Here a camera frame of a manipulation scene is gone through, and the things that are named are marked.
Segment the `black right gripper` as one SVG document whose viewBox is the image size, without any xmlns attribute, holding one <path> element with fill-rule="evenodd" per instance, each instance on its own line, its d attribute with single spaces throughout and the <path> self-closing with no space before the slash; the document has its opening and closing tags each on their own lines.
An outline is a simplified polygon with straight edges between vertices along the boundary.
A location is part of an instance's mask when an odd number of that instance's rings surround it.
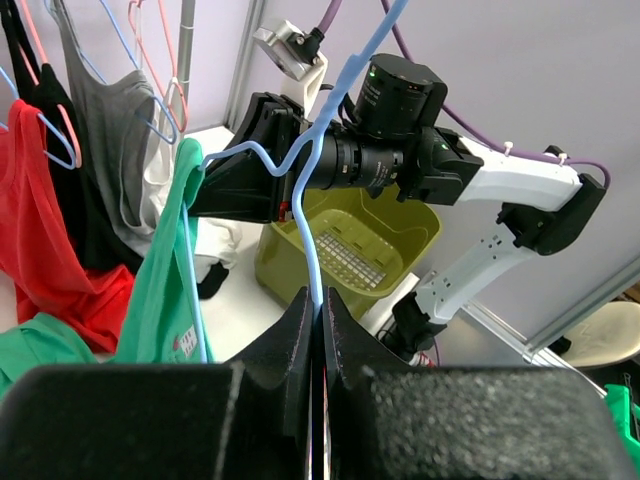
<svg viewBox="0 0 640 480">
<path fill-rule="evenodd" d="M 295 139 L 310 123 L 303 107 L 286 95 L 254 93 L 240 127 L 227 150 L 253 141 L 262 146 L 278 168 Z M 192 217 L 249 223 L 288 220 L 293 185 L 311 154 L 307 142 L 288 172 L 271 175 L 252 149 L 218 152 L 204 157 L 204 178 L 188 208 Z M 323 149 L 308 180 L 311 189 L 363 188 L 371 196 L 382 193 L 405 170 L 408 146 L 358 133 L 347 121 L 332 121 L 324 133 Z"/>
</svg>

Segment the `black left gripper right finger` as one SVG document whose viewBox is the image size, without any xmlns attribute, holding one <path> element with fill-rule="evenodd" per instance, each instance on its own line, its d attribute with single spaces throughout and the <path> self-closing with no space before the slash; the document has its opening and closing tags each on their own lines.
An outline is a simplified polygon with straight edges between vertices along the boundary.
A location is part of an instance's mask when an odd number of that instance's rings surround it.
<svg viewBox="0 0 640 480">
<path fill-rule="evenodd" d="M 323 306 L 335 479 L 634 479 L 593 386 L 565 368 L 412 367 Z"/>
</svg>

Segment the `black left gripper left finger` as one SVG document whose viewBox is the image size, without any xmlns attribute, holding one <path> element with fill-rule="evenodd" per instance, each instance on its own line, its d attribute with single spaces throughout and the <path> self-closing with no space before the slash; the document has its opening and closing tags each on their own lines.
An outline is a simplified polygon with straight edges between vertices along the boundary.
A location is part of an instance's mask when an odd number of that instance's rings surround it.
<svg viewBox="0 0 640 480">
<path fill-rule="evenodd" d="M 54 365 L 1 405 L 5 479 L 303 479 L 313 306 L 221 364 Z"/>
</svg>

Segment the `green tank top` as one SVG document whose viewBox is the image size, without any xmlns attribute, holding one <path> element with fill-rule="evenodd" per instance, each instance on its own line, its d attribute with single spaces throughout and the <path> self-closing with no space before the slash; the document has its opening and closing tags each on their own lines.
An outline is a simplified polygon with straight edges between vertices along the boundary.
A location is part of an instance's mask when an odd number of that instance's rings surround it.
<svg viewBox="0 0 640 480">
<path fill-rule="evenodd" d="M 203 150 L 180 142 L 174 179 L 151 248 L 135 277 L 114 354 L 98 354 L 71 327 L 44 313 L 1 336 L 1 391 L 41 366 L 211 363 L 197 292 L 198 221 L 187 214 L 204 178 Z"/>
</svg>

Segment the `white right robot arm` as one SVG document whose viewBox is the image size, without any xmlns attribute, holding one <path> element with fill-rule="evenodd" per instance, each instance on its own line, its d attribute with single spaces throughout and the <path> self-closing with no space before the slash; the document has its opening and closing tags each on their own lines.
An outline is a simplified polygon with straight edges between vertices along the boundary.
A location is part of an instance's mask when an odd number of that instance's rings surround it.
<svg viewBox="0 0 640 480">
<path fill-rule="evenodd" d="M 573 243 L 609 185 L 576 172 L 559 153 L 473 153 L 456 132 L 435 126 L 446 94 L 428 67 L 385 53 L 352 57 L 312 124 L 294 113 L 291 99 L 257 94 L 230 146 L 205 158 L 190 212 L 258 224 L 300 218 L 309 188 L 360 189 L 371 199 L 391 190 L 401 204 L 500 202 L 494 237 L 394 306 L 383 341 L 409 359 L 504 272 Z"/>
</svg>

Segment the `blue hanger under grey top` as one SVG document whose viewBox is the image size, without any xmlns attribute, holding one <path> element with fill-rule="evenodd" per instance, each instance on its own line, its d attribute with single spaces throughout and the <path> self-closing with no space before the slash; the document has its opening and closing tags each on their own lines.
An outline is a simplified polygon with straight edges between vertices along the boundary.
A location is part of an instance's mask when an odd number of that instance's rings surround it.
<svg viewBox="0 0 640 480">
<path fill-rule="evenodd" d="M 63 1 L 45 1 L 46 9 L 56 23 L 65 56 L 67 79 L 73 100 L 90 94 L 121 94 L 135 118 L 150 128 L 169 145 L 179 140 L 179 129 L 169 107 L 155 94 L 140 64 L 136 61 L 107 1 L 100 1 L 111 27 L 124 48 L 134 69 L 115 83 L 108 84 L 95 64 L 83 51 L 69 9 Z"/>
</svg>

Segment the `grey tank top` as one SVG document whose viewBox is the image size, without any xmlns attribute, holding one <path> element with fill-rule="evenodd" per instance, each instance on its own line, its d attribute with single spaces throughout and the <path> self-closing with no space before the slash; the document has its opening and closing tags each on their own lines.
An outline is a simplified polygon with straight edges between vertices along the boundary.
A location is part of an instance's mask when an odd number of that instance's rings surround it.
<svg viewBox="0 0 640 480">
<path fill-rule="evenodd" d="M 149 128 L 135 118 L 121 94 L 90 94 L 72 101 L 87 133 L 91 159 L 86 169 L 99 189 L 114 232 L 128 242 L 138 235 L 135 227 Z"/>
</svg>

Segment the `pink hanger under black top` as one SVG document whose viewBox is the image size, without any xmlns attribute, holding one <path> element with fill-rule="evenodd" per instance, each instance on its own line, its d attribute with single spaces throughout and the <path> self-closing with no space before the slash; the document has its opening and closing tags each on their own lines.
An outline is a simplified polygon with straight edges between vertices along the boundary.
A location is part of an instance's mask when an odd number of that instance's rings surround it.
<svg viewBox="0 0 640 480">
<path fill-rule="evenodd" d="M 46 54 L 43 42 L 40 39 L 40 35 L 36 28 L 35 22 L 33 20 L 28 2 L 22 0 L 20 1 L 20 6 L 24 14 L 25 24 L 27 25 L 29 33 L 31 34 L 33 40 L 34 50 L 41 60 L 42 66 L 49 66 L 50 62 Z M 49 101 L 47 103 L 46 112 L 55 112 L 53 121 L 50 121 L 47 116 L 44 116 L 43 122 L 64 147 L 68 159 L 63 160 L 62 158 L 59 158 L 50 152 L 46 152 L 46 155 L 58 165 L 68 170 L 79 169 L 82 166 L 83 162 L 82 150 L 78 136 L 69 116 L 69 112 L 63 104 L 53 104 L 52 101 Z"/>
</svg>

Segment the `black tank top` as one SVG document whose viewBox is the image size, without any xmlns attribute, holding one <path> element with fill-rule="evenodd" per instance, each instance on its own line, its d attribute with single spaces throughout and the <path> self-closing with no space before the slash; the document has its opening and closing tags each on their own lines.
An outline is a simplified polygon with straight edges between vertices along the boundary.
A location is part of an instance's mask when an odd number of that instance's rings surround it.
<svg viewBox="0 0 640 480">
<path fill-rule="evenodd" d="M 86 162 L 91 159 L 86 129 L 80 125 L 71 99 L 69 82 L 62 85 L 51 65 L 42 66 L 34 50 L 33 40 L 25 24 L 20 2 L 1 4 L 1 25 L 7 41 L 15 84 L 26 103 L 47 113 L 49 101 L 63 104 L 78 136 L 83 162 L 79 169 L 68 170 L 50 158 L 48 166 L 67 234 L 81 265 L 86 269 L 109 271 L 124 265 L 136 274 L 150 250 L 151 241 L 167 204 L 174 179 L 175 155 L 186 124 L 177 120 L 177 111 L 169 98 L 161 99 L 179 129 L 179 140 L 169 145 L 150 128 L 143 164 L 142 196 L 139 207 L 138 235 L 128 242 L 114 232 L 97 185 L 91 179 Z M 45 127 L 48 151 L 67 160 L 66 150 L 56 136 Z"/>
</svg>

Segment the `red tank top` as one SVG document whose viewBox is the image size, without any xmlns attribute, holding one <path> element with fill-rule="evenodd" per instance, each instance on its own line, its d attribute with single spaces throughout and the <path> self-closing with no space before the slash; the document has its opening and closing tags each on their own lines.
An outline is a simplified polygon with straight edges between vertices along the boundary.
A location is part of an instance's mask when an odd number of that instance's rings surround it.
<svg viewBox="0 0 640 480">
<path fill-rule="evenodd" d="M 84 268 L 67 235 L 44 154 L 37 108 L 16 100 L 1 133 L 1 269 L 24 323 L 39 313 L 72 327 L 91 349 L 117 348 L 134 284 L 124 265 Z"/>
</svg>

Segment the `blue hanger under red top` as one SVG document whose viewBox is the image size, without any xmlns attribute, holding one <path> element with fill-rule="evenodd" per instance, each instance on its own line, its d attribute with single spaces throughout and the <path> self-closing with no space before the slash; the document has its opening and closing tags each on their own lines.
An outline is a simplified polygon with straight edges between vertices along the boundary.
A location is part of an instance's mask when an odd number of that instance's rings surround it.
<svg viewBox="0 0 640 480">
<path fill-rule="evenodd" d="M 4 80 L 4 82 L 9 87 L 9 90 L 11 92 L 13 100 L 17 101 L 20 98 L 18 89 L 15 86 L 14 82 L 11 80 L 10 76 L 6 73 L 6 71 L 4 70 L 3 67 L 0 67 L 0 74 L 1 74 L 1 78 Z"/>
</svg>

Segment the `olive green plastic basket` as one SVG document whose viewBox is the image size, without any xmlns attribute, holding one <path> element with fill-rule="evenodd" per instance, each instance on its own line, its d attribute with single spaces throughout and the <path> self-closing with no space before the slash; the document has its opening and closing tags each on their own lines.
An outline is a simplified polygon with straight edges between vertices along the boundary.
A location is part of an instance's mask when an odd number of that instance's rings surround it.
<svg viewBox="0 0 640 480">
<path fill-rule="evenodd" d="M 335 288 L 351 315 L 361 319 L 390 296 L 439 236 L 441 223 L 428 205 L 396 201 L 393 185 L 373 199 L 363 189 L 309 189 L 303 207 L 316 244 L 323 284 Z M 296 223 L 263 227 L 255 277 L 288 304 L 309 284 Z"/>
</svg>

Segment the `silver clothes rack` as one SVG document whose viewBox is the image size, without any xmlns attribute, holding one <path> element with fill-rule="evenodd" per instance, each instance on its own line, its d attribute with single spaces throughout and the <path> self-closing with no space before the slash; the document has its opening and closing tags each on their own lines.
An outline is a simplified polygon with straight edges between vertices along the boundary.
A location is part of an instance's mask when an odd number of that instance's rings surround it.
<svg viewBox="0 0 640 480">
<path fill-rule="evenodd" d="M 177 56 L 177 78 L 182 86 L 185 101 L 188 101 L 188 93 L 190 87 L 190 70 L 193 51 L 195 10 L 195 0 L 183 0 L 181 2 Z"/>
</svg>

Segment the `beige chair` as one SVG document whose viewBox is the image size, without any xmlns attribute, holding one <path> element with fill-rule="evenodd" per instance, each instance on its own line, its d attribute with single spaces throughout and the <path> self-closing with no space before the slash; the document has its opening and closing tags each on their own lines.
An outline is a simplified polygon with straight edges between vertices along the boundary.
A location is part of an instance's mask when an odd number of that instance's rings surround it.
<svg viewBox="0 0 640 480">
<path fill-rule="evenodd" d="M 578 369 L 605 367 L 639 355 L 639 304 L 609 302 L 567 331 L 564 361 Z"/>
</svg>

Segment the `aluminium corner frame post right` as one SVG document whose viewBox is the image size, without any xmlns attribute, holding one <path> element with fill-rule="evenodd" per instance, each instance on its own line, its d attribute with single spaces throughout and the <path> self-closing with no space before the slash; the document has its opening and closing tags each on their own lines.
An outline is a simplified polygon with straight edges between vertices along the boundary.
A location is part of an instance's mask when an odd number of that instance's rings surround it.
<svg viewBox="0 0 640 480">
<path fill-rule="evenodd" d="M 463 310 L 492 338 L 512 351 L 520 361 L 531 365 L 572 367 L 562 355 L 570 347 L 564 335 L 589 315 L 609 302 L 639 304 L 639 260 L 634 259 L 574 307 L 553 320 L 539 333 L 527 339 L 484 305 L 472 302 Z"/>
</svg>

